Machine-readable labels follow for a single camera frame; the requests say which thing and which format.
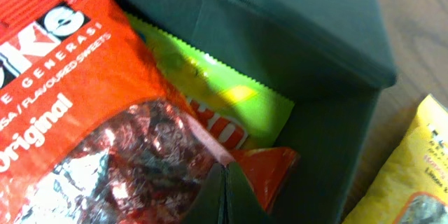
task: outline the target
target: candy packet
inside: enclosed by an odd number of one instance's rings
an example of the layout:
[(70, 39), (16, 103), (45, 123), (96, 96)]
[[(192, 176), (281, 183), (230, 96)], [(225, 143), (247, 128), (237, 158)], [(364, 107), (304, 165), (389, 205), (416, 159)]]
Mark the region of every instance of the candy packet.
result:
[(233, 157), (114, 0), (0, 0), (0, 223), (179, 223)]
[(164, 76), (188, 97), (199, 121), (224, 147), (273, 146), (292, 101), (171, 34), (128, 17)]
[(268, 148), (258, 150), (231, 150), (252, 185), (261, 207), (269, 211), (288, 174), (299, 159), (290, 148)]
[(432, 95), (344, 223), (448, 223), (448, 112)]

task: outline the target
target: wooden table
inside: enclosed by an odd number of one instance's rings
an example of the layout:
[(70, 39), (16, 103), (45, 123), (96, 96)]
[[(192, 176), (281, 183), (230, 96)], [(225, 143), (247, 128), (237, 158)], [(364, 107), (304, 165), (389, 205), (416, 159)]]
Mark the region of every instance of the wooden table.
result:
[(344, 214), (364, 196), (398, 146), (418, 103), (432, 93), (448, 106), (448, 0), (379, 2), (395, 53), (398, 83), (381, 96)]

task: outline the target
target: green wrapper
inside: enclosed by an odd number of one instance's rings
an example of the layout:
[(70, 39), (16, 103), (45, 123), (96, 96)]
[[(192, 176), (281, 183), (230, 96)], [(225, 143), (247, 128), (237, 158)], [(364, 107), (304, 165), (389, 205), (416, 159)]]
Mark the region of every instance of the green wrapper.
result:
[(292, 101), (171, 34), (128, 17), (153, 52), (157, 67), (226, 148), (274, 145), (294, 107)]

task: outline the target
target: snack package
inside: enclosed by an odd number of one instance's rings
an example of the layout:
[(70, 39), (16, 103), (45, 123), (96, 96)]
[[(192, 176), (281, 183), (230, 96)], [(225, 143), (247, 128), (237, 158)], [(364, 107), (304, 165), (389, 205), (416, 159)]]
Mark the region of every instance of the snack package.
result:
[(448, 112), (427, 96), (344, 223), (448, 223)]
[(0, 223), (178, 223), (233, 158), (113, 0), (0, 0)]
[(224, 147), (274, 145), (294, 103), (174, 36), (128, 15), (157, 66)]
[(299, 155), (290, 148), (231, 150), (252, 185), (261, 207), (269, 211)]

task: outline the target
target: box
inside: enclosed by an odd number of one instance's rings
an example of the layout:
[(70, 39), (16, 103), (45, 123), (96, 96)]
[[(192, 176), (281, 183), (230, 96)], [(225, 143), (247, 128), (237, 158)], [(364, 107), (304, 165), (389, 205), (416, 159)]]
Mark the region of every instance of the box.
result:
[(396, 68), (376, 0), (124, 0), (134, 14), (296, 105), (276, 141), (301, 154), (279, 223), (336, 223)]

